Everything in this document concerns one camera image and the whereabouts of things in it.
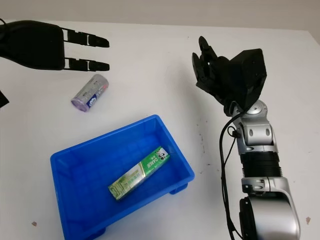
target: white wall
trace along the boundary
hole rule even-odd
[[[4,19],[308,30],[320,43],[319,0],[1,0]]]

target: robotic hand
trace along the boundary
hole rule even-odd
[[[267,120],[267,106],[259,100],[267,77],[261,49],[244,50],[233,59],[215,54],[204,37],[199,38],[200,58],[193,53],[196,86],[213,95],[232,117],[220,136],[222,196],[231,239],[235,231],[244,240],[299,240],[300,224],[288,180],[282,176],[278,149],[272,126]],[[222,150],[224,132],[229,124],[236,127],[242,163],[240,226],[237,232],[229,210],[226,161]]]
[[[40,21],[6,23],[0,18],[0,57],[32,69],[108,71],[109,64],[88,59],[65,57],[69,42],[91,47],[109,48],[107,39]],[[0,108],[9,103],[0,91]]]

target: black cable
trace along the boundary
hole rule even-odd
[[[222,128],[222,131],[221,131],[221,134],[220,134],[220,138],[219,138],[219,151],[220,151],[220,161],[221,161],[221,188],[222,188],[221,190],[222,190],[223,204],[224,204],[224,208],[225,208],[226,223],[227,223],[227,227],[228,227],[228,231],[229,231],[231,240],[235,240],[233,232],[236,232],[241,239],[243,239],[243,237],[239,234],[239,232],[237,231],[234,223],[231,220],[230,208],[229,208],[229,197],[228,197],[227,180],[226,180],[226,163],[227,163],[227,160],[228,160],[228,158],[230,156],[232,147],[235,144],[236,134],[235,133],[230,134],[228,127],[233,121],[235,121],[236,119],[238,119],[242,115],[244,115],[245,112],[246,112],[246,110],[241,112],[241,113],[239,113],[239,114],[237,114],[236,116],[232,117],[224,125],[224,127]],[[224,138],[224,134],[225,134],[227,128],[228,128],[229,135],[233,136],[234,140],[233,140],[233,143],[231,145],[231,148],[230,148],[230,151],[228,153],[228,156],[227,156],[226,160],[224,160],[223,138]]]
[[[4,38],[9,33],[9,27],[2,18],[0,18],[0,21],[3,22],[4,28],[5,28],[5,34],[3,35],[3,38]]]

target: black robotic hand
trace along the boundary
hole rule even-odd
[[[200,58],[192,54],[196,86],[214,96],[229,117],[234,104],[242,110],[249,109],[259,99],[267,77],[262,50],[244,50],[228,60],[218,57],[203,36],[199,46]]]

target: blue plastic bin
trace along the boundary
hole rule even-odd
[[[158,146],[170,159],[116,201],[108,186]],[[152,115],[51,156],[56,198],[66,240],[92,240],[144,205],[185,189],[195,177],[164,123]]]

